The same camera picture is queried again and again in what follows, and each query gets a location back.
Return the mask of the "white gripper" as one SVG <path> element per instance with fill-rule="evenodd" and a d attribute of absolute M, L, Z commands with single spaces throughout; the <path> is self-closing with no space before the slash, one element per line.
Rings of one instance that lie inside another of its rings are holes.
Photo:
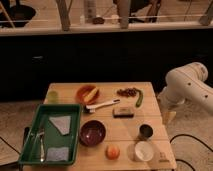
<path fill-rule="evenodd" d="M 177 106 L 179 97 L 170 88 L 164 87 L 157 96 L 157 99 L 159 100 L 159 106 L 161 109 L 161 113 L 163 114 L 163 124 L 167 125 L 176 116 L 176 112 L 170 110 Z"/>

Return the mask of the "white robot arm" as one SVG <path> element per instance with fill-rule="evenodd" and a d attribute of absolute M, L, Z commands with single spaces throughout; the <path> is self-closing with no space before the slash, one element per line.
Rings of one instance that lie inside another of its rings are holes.
<path fill-rule="evenodd" d="M 157 96 L 164 125 L 173 120 L 176 115 L 174 108 L 182 105 L 185 100 L 213 114 L 213 88 L 205 84 L 207 78 L 208 70 L 200 62 L 174 68 L 166 74 L 166 86 Z"/>

